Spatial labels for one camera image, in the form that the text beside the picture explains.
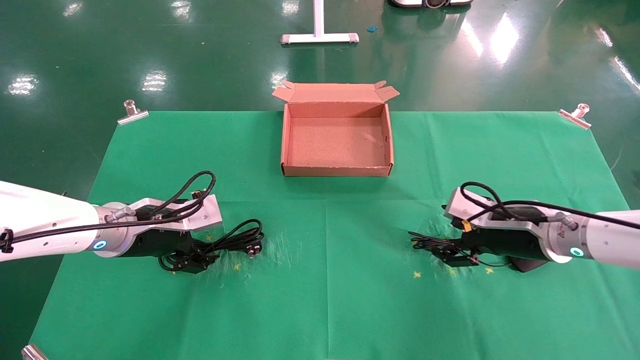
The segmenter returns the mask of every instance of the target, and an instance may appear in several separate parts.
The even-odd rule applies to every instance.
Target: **box flap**
[[[383,104],[400,93],[386,81],[375,84],[303,84],[284,81],[273,96],[287,102],[374,102]]]

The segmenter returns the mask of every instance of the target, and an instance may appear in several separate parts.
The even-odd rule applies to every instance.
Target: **cardboard box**
[[[389,176],[394,165],[386,101],[399,95],[376,84],[284,82],[284,176]]]

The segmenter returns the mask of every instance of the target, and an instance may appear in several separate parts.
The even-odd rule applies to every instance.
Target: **shiny floor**
[[[4,0],[0,179],[85,199],[126,99],[148,110],[281,110],[271,91],[285,80],[384,79],[401,93],[391,110],[588,103],[593,134],[640,208],[640,1],[325,9],[327,32],[357,32],[360,43],[280,45],[284,33],[312,31],[311,0]],[[3,359],[19,358],[59,263],[0,265]]]

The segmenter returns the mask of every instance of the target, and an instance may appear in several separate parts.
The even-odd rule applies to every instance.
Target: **yellow label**
[[[471,224],[468,221],[462,220],[462,226],[464,227],[465,233],[468,233],[469,231],[471,231]]]

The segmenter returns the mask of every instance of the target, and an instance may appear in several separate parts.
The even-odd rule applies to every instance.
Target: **green table cover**
[[[505,200],[628,209],[590,131],[552,112],[391,117],[389,178],[283,177],[277,112],[152,112],[118,127],[90,202],[167,199],[212,170],[225,226],[200,238],[255,217],[266,249],[198,275],[65,256],[31,341],[51,360],[640,358],[639,272],[451,270],[406,233],[455,236],[440,205],[464,181]]]

